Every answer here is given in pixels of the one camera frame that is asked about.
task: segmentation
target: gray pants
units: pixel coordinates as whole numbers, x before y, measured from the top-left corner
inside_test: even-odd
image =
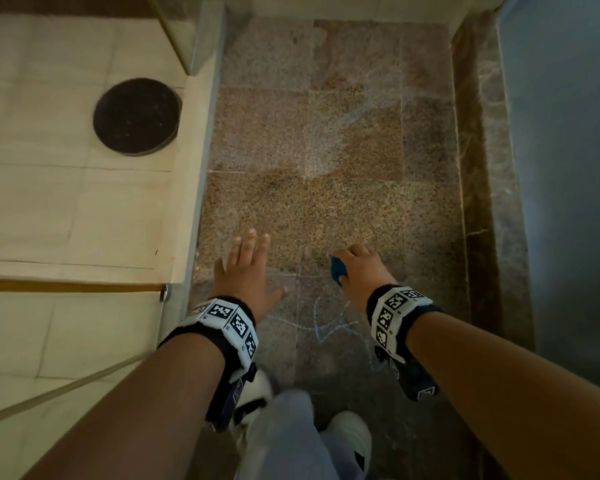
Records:
[[[362,480],[353,448],[344,438],[313,425],[305,391],[277,395],[249,427],[237,480]]]

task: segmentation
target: sneaker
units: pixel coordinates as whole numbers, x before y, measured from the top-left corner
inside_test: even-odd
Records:
[[[258,369],[253,382],[245,383],[229,423],[229,431],[235,439],[240,456],[247,450],[249,426],[272,399],[271,382],[266,373]]]
[[[358,465],[367,475],[371,463],[371,431],[359,415],[352,411],[336,414],[327,426],[330,431],[344,439],[353,447]]]

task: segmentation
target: blue wall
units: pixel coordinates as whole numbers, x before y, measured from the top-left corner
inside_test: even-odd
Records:
[[[538,352],[600,385],[600,0],[499,17]]]

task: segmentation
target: drain cover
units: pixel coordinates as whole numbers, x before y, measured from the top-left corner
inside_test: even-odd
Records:
[[[98,101],[93,129],[115,152],[140,157],[157,152],[176,137],[180,97],[153,79],[129,79],[113,86]]]

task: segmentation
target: wristband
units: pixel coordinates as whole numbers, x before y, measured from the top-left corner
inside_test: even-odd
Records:
[[[241,300],[223,296],[200,303],[178,323],[160,346],[183,333],[199,333],[223,353],[225,374],[233,383],[245,375],[258,348],[253,314]]]
[[[381,286],[367,302],[371,337],[392,359],[404,364],[412,357],[406,338],[417,318],[441,311],[430,298],[408,286]]]

